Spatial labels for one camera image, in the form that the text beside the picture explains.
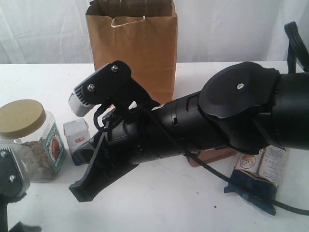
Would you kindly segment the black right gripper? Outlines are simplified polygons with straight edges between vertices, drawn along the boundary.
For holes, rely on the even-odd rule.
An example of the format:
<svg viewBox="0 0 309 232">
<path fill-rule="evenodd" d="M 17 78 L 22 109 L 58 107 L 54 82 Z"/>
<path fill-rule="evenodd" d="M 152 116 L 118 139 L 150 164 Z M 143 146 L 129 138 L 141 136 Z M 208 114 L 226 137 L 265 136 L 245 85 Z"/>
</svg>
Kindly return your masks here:
<svg viewBox="0 0 309 232">
<path fill-rule="evenodd" d="M 81 162 L 89 162 L 82 178 L 69 186 L 79 202 L 92 201 L 140 163 L 174 155 L 173 106 L 151 111 L 134 108 L 130 119 L 113 109 L 103 116 L 102 123 L 102 128 L 73 152 Z"/>
</svg>

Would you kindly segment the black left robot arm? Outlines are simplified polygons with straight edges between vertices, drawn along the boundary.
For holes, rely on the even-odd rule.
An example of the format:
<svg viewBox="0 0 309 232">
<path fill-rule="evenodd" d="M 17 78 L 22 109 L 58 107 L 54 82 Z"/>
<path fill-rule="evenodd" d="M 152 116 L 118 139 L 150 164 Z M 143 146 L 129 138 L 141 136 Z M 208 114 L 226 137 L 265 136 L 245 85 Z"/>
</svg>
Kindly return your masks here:
<svg viewBox="0 0 309 232">
<path fill-rule="evenodd" d="M 18 203 L 25 198 L 27 194 L 22 193 L 20 196 L 4 196 L 0 195 L 0 231 L 1 232 L 41 232 L 42 228 L 39 225 L 28 225 L 21 221 L 13 221 L 10 225 L 11 215 L 8 211 L 9 205 Z"/>
</svg>

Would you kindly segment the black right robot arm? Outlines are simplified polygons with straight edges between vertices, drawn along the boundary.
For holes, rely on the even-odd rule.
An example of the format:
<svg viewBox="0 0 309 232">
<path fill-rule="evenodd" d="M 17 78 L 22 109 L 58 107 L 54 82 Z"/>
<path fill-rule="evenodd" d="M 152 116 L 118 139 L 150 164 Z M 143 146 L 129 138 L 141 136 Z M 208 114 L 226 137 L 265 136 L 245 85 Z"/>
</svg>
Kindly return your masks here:
<svg viewBox="0 0 309 232">
<path fill-rule="evenodd" d="M 78 154 L 88 168 L 69 189 L 80 202 L 140 163 L 230 148 L 257 154 L 269 145 L 309 147 L 309 71 L 282 74 L 254 62 L 229 66 L 201 91 L 159 104 L 122 61 L 108 63 L 81 82 L 72 98 L 97 106 L 97 133 Z"/>
</svg>

